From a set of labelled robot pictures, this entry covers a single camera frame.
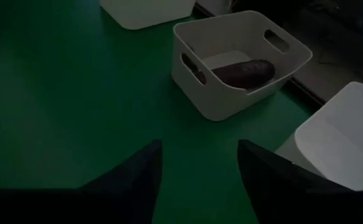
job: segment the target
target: green floor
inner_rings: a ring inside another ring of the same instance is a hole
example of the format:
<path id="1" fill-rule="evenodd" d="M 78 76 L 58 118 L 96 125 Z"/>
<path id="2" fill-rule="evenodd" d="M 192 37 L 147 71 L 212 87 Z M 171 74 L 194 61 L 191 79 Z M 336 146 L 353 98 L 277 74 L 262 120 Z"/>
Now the green floor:
<path id="1" fill-rule="evenodd" d="M 154 223 L 256 223 L 237 140 L 276 150 L 310 112 L 282 90 L 204 119 L 170 77 L 176 23 L 129 31 L 97 0 L 0 1 L 0 187 L 78 187 L 163 139 Z"/>

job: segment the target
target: white bin lid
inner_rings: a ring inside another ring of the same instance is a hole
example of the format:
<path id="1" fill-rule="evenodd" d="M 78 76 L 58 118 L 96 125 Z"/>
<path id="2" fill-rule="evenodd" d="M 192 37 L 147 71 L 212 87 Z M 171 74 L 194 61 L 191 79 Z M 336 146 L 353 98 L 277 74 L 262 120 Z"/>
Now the white bin lid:
<path id="1" fill-rule="evenodd" d="M 363 84 L 343 88 L 297 129 L 295 141 L 326 178 L 363 190 Z"/>

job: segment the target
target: white plastic bin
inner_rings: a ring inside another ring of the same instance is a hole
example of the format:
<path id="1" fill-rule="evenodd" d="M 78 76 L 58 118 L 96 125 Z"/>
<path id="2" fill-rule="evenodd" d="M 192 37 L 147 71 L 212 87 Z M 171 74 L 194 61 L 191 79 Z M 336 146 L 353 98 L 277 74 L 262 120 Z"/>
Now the white plastic bin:
<path id="1" fill-rule="evenodd" d="M 195 0 L 100 0 L 100 5 L 125 29 L 141 29 L 187 17 Z"/>
<path id="2" fill-rule="evenodd" d="M 284 40 L 282 52 L 265 37 L 267 30 Z M 308 47 L 264 15 L 245 11 L 184 22 L 174 27 L 172 77 L 200 113 L 220 121 L 275 93 L 312 54 Z M 202 84 L 183 63 L 182 54 L 203 72 Z M 223 83 L 211 70 L 250 59 L 273 63 L 275 78 L 261 88 L 247 91 Z"/>
<path id="3" fill-rule="evenodd" d="M 363 190 L 363 84 L 343 88 L 276 154 L 352 190 Z"/>

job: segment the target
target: dark object in basket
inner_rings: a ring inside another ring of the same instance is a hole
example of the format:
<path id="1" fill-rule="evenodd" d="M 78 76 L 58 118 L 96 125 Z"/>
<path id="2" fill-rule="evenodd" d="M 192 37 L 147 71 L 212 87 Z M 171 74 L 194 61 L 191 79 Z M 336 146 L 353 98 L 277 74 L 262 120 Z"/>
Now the dark object in basket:
<path id="1" fill-rule="evenodd" d="M 258 88 L 275 75 L 275 67 L 267 60 L 250 60 L 215 68 L 212 72 L 225 84 L 236 88 Z"/>

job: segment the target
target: basket handle hole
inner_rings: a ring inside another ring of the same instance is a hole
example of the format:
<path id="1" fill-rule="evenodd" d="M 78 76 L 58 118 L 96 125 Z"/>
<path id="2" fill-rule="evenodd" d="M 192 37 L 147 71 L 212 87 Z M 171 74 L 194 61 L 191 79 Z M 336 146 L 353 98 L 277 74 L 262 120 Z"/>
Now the basket handle hole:
<path id="1" fill-rule="evenodd" d="M 275 47 L 276 49 L 278 49 L 282 53 L 285 54 L 285 53 L 287 53 L 289 51 L 289 44 L 285 40 L 281 39 L 281 37 L 279 37 L 273 31 L 266 30 L 264 32 L 264 38 L 268 42 L 270 42 L 270 44 L 273 45 L 273 47 Z"/>
<path id="2" fill-rule="evenodd" d="M 200 81 L 200 83 L 202 85 L 205 85 L 206 84 L 206 78 L 204 76 L 204 73 L 202 71 L 200 71 L 200 69 L 187 56 L 187 54 L 184 54 L 184 53 L 181 54 L 181 61 L 183 62 L 184 65 L 186 65 L 186 67 L 188 69 L 190 69 L 190 71 L 194 74 L 194 76 L 198 79 L 198 81 Z"/>

